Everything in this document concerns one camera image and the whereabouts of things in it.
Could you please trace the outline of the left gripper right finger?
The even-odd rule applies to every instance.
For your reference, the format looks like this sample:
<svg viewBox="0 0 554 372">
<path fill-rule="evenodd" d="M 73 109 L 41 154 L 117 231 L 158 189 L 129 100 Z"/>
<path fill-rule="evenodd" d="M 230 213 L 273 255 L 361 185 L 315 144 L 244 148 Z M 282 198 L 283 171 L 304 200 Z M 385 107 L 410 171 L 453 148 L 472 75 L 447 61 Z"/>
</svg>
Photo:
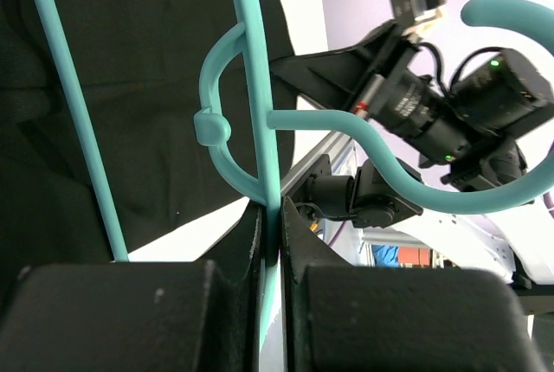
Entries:
<svg viewBox="0 0 554 372">
<path fill-rule="evenodd" d="M 353 266 L 281 205 L 288 371 L 542 371 L 512 290 L 481 270 Z"/>
</svg>

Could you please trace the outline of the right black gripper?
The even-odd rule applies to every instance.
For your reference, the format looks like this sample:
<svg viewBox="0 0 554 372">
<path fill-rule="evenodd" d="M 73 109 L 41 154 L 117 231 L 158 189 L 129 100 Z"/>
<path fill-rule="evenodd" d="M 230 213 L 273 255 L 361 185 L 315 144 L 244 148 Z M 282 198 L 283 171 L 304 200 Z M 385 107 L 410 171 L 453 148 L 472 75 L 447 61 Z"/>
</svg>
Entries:
<svg viewBox="0 0 554 372">
<path fill-rule="evenodd" d="M 271 61 L 270 73 L 317 108 L 351 108 L 359 93 L 355 112 L 416 149 L 420 168 L 447 165 L 441 182 L 460 192 L 525 175 L 516 141 L 553 119 L 550 82 L 520 52 L 488 47 L 468 55 L 446 85 L 438 48 L 423 47 L 435 59 L 433 75 L 408 70 L 401 57 L 419 46 L 387 22 L 354 46 Z M 380 80 L 377 91 L 361 87 L 369 74 Z"/>
</svg>

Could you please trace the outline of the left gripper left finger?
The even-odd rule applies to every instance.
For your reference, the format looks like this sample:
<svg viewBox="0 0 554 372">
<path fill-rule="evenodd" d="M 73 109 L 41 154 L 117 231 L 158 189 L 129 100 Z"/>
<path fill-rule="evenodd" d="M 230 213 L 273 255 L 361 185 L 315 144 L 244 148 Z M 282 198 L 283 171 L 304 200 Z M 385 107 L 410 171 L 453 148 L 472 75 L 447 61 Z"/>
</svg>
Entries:
<svg viewBox="0 0 554 372">
<path fill-rule="evenodd" d="M 255 371 L 263 209 L 193 262 L 49 265 L 1 306 L 4 371 Z"/>
</svg>

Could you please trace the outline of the teal plastic hanger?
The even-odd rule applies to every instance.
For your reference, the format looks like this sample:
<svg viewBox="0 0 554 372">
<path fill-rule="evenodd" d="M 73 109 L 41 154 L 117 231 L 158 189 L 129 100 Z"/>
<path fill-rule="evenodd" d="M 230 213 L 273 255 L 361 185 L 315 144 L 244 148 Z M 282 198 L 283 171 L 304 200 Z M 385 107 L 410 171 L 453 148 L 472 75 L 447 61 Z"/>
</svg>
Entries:
<svg viewBox="0 0 554 372">
<path fill-rule="evenodd" d="M 119 262 L 127 261 L 128 252 L 112 192 L 55 0 L 34 1 L 80 140 L 113 257 Z M 350 136 L 364 148 L 395 192 L 424 208 L 444 213 L 480 214 L 506 210 L 529 202 L 552 188 L 553 161 L 546 158 L 529 174 L 503 187 L 464 194 L 431 189 L 408 175 L 382 138 L 363 119 L 335 110 L 288 112 L 275 109 L 259 0 L 233 2 L 237 23 L 216 42 L 203 62 L 199 80 L 201 109 L 194 123 L 198 142 L 208 148 L 211 160 L 224 180 L 266 208 L 265 285 L 275 281 L 276 270 L 284 264 L 277 243 L 281 206 L 278 130 L 333 130 Z M 222 113 L 219 80 L 224 68 L 236 56 L 243 58 L 246 68 L 256 176 L 250 176 L 235 162 L 227 146 L 231 128 Z"/>
</svg>

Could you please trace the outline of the black trousers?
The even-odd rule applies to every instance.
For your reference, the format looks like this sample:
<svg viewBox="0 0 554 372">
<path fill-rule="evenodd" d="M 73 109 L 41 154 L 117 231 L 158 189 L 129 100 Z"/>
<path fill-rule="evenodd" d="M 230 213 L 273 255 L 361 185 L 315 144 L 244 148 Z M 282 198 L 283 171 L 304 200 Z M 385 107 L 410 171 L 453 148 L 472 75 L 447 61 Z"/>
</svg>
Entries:
<svg viewBox="0 0 554 372">
<path fill-rule="evenodd" d="M 196 141 L 198 78 L 232 0 L 55 0 L 126 246 L 238 194 Z M 1 0 L 1 287 L 27 266 L 112 259 L 33 0 Z"/>
</svg>

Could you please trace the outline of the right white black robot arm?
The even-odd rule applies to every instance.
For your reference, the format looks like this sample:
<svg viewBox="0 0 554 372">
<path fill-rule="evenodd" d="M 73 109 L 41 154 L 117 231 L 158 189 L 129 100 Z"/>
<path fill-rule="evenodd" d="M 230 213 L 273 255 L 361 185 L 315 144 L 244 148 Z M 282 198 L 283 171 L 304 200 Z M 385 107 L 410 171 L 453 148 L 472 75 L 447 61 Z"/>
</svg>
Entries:
<svg viewBox="0 0 554 372">
<path fill-rule="evenodd" d="M 517 139 L 553 116 L 547 80 L 520 52 L 486 48 L 486 62 L 444 83 L 440 74 L 409 71 L 420 49 L 390 21 L 353 46 L 280 58 L 270 71 L 316 107 L 374 119 L 414 148 L 418 165 L 407 167 L 414 179 L 444 165 L 443 184 L 473 193 L 521 178 L 527 162 Z M 491 271 L 523 296 L 553 292 L 553 238 L 536 223 L 509 231 L 481 215 L 425 210 L 396 193 L 371 162 L 352 176 L 309 170 L 291 196 L 306 217 L 362 230 L 376 263 L 386 262 L 386 248 L 429 247 L 442 266 Z"/>
</svg>

